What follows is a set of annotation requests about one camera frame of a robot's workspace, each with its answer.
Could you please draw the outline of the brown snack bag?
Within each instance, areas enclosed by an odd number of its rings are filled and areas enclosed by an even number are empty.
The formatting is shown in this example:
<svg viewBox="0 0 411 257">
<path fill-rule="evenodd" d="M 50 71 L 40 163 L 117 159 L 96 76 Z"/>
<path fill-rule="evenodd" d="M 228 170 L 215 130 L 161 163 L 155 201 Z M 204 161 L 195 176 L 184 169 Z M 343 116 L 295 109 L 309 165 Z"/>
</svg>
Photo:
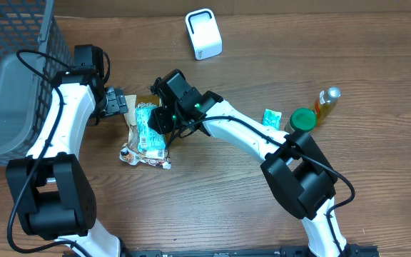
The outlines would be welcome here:
<svg viewBox="0 0 411 257">
<path fill-rule="evenodd" d="M 124 114 L 128 126 L 128 141 L 122 145 L 119 158 L 132 166 L 144 163 L 163 169 L 171 168 L 166 150 L 166 137 L 148 126 L 152 110 L 161 105 L 157 95 L 126 95 L 128 113 Z"/>
</svg>

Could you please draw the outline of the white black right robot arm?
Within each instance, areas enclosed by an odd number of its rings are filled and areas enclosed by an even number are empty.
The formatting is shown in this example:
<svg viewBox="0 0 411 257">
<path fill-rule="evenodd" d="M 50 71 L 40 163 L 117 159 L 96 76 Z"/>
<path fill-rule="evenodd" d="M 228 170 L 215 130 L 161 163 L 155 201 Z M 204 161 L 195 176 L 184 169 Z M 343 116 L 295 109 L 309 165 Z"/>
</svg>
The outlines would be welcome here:
<svg viewBox="0 0 411 257">
<path fill-rule="evenodd" d="M 178 69 L 157 78 L 150 90 L 161 100 L 149 118 L 151 129 L 168 134 L 170 141 L 183 137 L 185 131 L 201 131 L 238 147 L 259 163 L 275 200 L 302 221 L 311 254 L 350 255 L 335 209 L 351 202 L 355 192 L 335 202 L 335 183 L 351 183 L 332 168 L 309 133 L 264 126 L 222 96 L 212 91 L 200 93 Z"/>
</svg>

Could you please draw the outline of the small teal gum pack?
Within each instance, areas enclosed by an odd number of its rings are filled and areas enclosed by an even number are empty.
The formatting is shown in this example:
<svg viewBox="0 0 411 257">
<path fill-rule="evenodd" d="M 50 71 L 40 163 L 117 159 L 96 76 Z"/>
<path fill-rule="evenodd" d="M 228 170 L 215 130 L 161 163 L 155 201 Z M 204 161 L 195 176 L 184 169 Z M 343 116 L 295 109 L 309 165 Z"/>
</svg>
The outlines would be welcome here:
<svg viewBox="0 0 411 257">
<path fill-rule="evenodd" d="M 282 113 L 279 111 L 274 111 L 270 109 L 266 109 L 263 114 L 263 121 L 262 125 L 270 126 L 276 130 L 280 129 L 282 120 Z"/>
</svg>

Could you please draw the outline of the teal tissue pack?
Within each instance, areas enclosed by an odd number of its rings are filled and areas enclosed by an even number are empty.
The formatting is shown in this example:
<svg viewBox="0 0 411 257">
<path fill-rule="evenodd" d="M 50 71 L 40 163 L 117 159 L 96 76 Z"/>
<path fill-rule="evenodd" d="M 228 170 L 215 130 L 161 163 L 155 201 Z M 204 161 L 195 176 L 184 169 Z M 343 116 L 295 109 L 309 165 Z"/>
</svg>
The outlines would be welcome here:
<svg viewBox="0 0 411 257">
<path fill-rule="evenodd" d="M 164 136 L 156 133 L 153 129 L 148 127 L 148 120 L 151 110 L 154 106 L 136 108 L 136 126 L 138 129 L 139 151 L 156 151 L 166 147 Z"/>
</svg>

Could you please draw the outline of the green lid white jar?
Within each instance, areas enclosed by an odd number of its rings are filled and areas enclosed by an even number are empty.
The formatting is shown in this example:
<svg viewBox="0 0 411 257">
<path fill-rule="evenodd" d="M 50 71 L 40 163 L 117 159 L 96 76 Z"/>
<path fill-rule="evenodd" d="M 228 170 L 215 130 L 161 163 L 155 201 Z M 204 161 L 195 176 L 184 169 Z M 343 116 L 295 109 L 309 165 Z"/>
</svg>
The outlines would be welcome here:
<svg viewBox="0 0 411 257">
<path fill-rule="evenodd" d="M 315 113 L 307 108 L 296 109 L 290 116 L 285 125 L 285 131 L 293 133 L 294 131 L 312 131 L 317 123 Z"/>
</svg>

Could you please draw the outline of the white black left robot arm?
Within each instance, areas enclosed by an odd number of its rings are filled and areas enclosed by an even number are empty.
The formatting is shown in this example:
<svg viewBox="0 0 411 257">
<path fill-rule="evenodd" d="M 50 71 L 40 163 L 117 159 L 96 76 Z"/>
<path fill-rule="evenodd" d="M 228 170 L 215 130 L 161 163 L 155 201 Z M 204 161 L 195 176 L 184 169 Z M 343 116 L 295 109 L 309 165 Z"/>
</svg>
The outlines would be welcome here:
<svg viewBox="0 0 411 257">
<path fill-rule="evenodd" d="M 19 253 L 68 246 L 75 256 L 128 256 L 124 242 L 98 221 L 96 197 L 78 161 L 89 119 L 125 114 L 122 89 L 107 87 L 108 54 L 78 45 L 72 65 L 53 78 L 51 105 L 41 132 L 24 158 L 11 160 L 6 180 L 14 207 L 7 241 Z"/>
</svg>

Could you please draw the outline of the yellow oil bottle silver cap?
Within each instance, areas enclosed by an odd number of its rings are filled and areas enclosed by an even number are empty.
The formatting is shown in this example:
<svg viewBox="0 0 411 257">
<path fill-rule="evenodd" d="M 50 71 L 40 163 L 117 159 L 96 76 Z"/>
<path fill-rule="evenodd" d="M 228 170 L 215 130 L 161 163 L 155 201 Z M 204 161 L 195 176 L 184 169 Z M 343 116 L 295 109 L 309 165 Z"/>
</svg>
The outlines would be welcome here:
<svg viewBox="0 0 411 257">
<path fill-rule="evenodd" d="M 320 92 L 319 96 L 315 99 L 310 109 L 316 116 L 316 126 L 319 127 L 326 117 L 331 113 L 338 103 L 338 99 L 341 96 L 341 90 L 336 87 L 330 87 L 327 90 Z"/>
</svg>

